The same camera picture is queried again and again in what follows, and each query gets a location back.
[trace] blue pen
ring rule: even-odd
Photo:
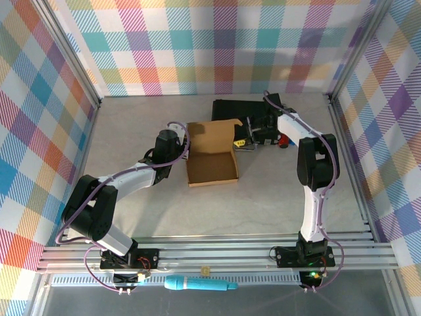
[[[213,290],[226,291],[236,290],[237,283],[225,280],[213,280],[210,278],[189,278],[182,275],[169,275],[165,278],[165,288],[169,290]]]

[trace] cardboard box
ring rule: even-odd
[[[187,160],[189,186],[209,186],[238,181],[233,149],[235,125],[241,121],[214,120],[189,123],[190,151]]]

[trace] plaid wall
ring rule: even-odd
[[[382,241],[421,315],[421,0],[396,0],[339,100]]]
[[[0,315],[21,315],[77,175],[93,105],[30,0],[0,9]]]
[[[94,84],[121,96],[327,92],[376,0],[50,2]]]

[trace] gray floor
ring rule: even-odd
[[[131,167],[155,144],[171,120],[211,119],[215,99],[261,100],[254,95],[185,95],[106,99],[93,135],[86,165],[92,176]],[[319,93],[285,94],[282,101],[321,132],[334,132]],[[119,201],[114,224],[126,234],[175,236],[196,234],[296,233],[303,220],[304,193],[297,174],[297,148],[261,146],[237,152],[237,184],[189,188],[186,164],[174,165],[169,179]],[[328,231],[359,231],[362,221],[343,165],[329,200]]]
[[[245,286],[228,292],[148,287],[119,296],[100,287],[51,288],[46,316],[394,315],[380,271],[343,271],[318,293],[298,286]]]

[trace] purple cable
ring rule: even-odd
[[[345,252],[343,251],[343,247],[342,245],[337,242],[336,240],[332,240],[323,230],[323,223],[322,223],[322,208],[323,208],[323,202],[324,202],[324,197],[326,195],[326,192],[328,190],[330,190],[332,188],[332,186],[334,186],[335,181],[336,181],[336,177],[337,177],[337,165],[336,165],[336,159],[335,159],[335,155],[334,155],[334,151],[331,149],[331,147],[329,146],[329,144],[327,143],[327,141],[318,133],[316,133],[311,127],[309,127],[307,124],[305,124],[301,119],[299,119],[298,117],[292,115],[290,112],[285,111],[285,109],[281,108],[279,105],[276,105],[275,103],[273,103],[271,100],[269,100],[268,95],[269,95],[269,91],[265,90],[263,92],[264,94],[264,99],[273,107],[275,107],[276,109],[280,110],[283,114],[289,116],[290,118],[292,118],[295,122],[297,122],[298,124],[300,124],[307,132],[309,132],[310,134],[316,136],[322,143],[323,145],[326,147],[326,149],[329,152],[329,156],[330,159],[332,160],[332,163],[334,165],[334,176],[332,177],[332,180],[330,181],[330,183],[328,184],[328,186],[326,186],[324,188],[324,190],[322,191],[322,193],[320,194],[320,196],[322,197],[322,199],[320,200],[320,203],[318,204],[318,209],[317,209],[317,226],[320,229],[320,232],[322,233],[323,237],[325,237],[327,239],[327,241],[334,243],[335,245],[337,245],[340,250],[341,250],[341,263],[339,264],[339,267],[337,268],[336,273],[333,275],[333,277],[325,284],[318,286],[317,288],[324,288],[327,285],[329,285],[330,283],[332,283],[336,277],[338,276],[339,272],[342,270],[343,268],[343,262],[345,260]]]
[[[130,168],[130,169],[126,169],[123,171],[120,171],[116,174],[114,174],[113,176],[111,176],[110,178],[106,179],[106,181],[100,183],[93,191],[92,193],[86,198],[86,200],[81,204],[81,206],[79,206],[79,208],[76,210],[76,212],[74,212],[74,214],[65,222],[65,224],[63,225],[63,227],[59,230],[59,232],[57,233],[57,236],[55,238],[55,242],[59,245],[63,245],[63,244],[69,244],[71,242],[75,242],[76,240],[84,240],[84,241],[90,241],[93,242],[95,244],[95,246],[90,247],[84,255],[84,265],[86,270],[88,271],[88,273],[91,275],[91,277],[93,277],[100,285],[104,286],[106,289],[108,290],[112,290],[114,292],[119,292],[119,290],[117,290],[116,288],[113,288],[112,286],[106,285],[104,282],[101,282],[93,273],[92,271],[89,269],[88,265],[87,265],[87,255],[88,253],[93,250],[94,248],[99,248],[99,249],[103,249],[103,247],[101,245],[99,245],[97,242],[94,242],[93,240],[90,240],[89,238],[86,237],[75,237],[69,240],[61,240],[63,232],[66,230],[66,228],[68,228],[70,226],[70,224],[72,224],[72,222],[74,221],[74,219],[84,210],[84,208],[86,207],[86,205],[89,203],[89,201],[91,201],[91,199],[95,196],[95,194],[103,187],[105,186],[107,183],[109,183],[110,181],[114,180],[115,178],[118,178],[119,176],[122,176],[123,174],[127,174],[130,172],[136,172],[139,170],[143,170],[143,169],[149,169],[149,168],[162,168],[162,167],[168,167],[168,166],[172,166],[174,163],[177,163],[178,161],[180,161],[181,159],[183,159],[184,155],[187,153],[187,151],[189,150],[189,144],[190,144],[190,135],[189,135],[189,131],[187,130],[187,128],[179,123],[179,122],[169,122],[167,124],[167,126],[169,126],[170,124],[177,124],[179,126],[181,126],[184,130],[184,132],[186,133],[186,138],[187,138],[187,145],[183,150],[183,153],[178,156],[175,160],[170,161],[169,163],[161,163],[158,165],[147,165],[147,166],[142,166],[139,168]]]

